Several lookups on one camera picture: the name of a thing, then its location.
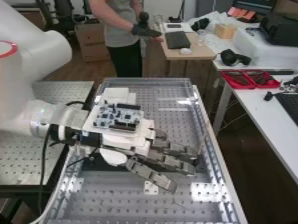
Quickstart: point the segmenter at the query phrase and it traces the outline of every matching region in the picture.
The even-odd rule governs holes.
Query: black box
[[[298,15],[271,13],[260,29],[269,43],[298,47]]]

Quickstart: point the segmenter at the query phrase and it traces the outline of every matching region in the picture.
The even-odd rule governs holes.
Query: person's hand
[[[132,29],[132,34],[135,36],[140,36],[140,37],[160,37],[162,36],[162,32],[150,29],[150,28],[143,28],[140,27],[139,24],[134,25],[134,29]]]
[[[159,43],[164,42],[164,39],[162,37],[151,37],[151,40]]]

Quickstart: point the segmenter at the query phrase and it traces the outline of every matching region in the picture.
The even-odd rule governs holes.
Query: metal table
[[[78,164],[66,174],[49,224],[248,223],[202,97],[190,79],[108,79],[99,95],[108,87],[130,87],[138,93],[146,117],[155,119],[172,141],[198,146],[208,128],[198,174],[187,177],[167,173],[179,184],[178,193],[160,189],[154,196],[144,194],[144,180],[135,174],[86,171]]]
[[[39,99],[66,104],[75,100],[86,102],[92,87],[94,82],[43,81],[34,84],[34,91]],[[25,199],[39,191],[42,147],[43,139],[0,132],[0,197]],[[57,184],[54,176],[61,172],[58,167],[65,163],[63,148],[61,145],[47,151],[45,186],[53,188]]]

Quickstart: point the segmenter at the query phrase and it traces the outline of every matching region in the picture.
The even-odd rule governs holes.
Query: keyboard
[[[191,48],[190,38],[184,31],[167,33],[166,39],[170,49]]]
[[[298,94],[279,93],[276,97],[298,126]]]

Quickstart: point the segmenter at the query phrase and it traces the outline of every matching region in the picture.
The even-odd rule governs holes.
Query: cardboard box
[[[82,24],[76,26],[76,35],[86,62],[110,60],[106,46],[104,24]]]
[[[82,54],[86,62],[110,60],[110,51],[106,44],[87,44],[82,47]]]
[[[223,39],[233,39],[236,27],[228,26],[225,24],[217,24],[216,25],[216,35]]]

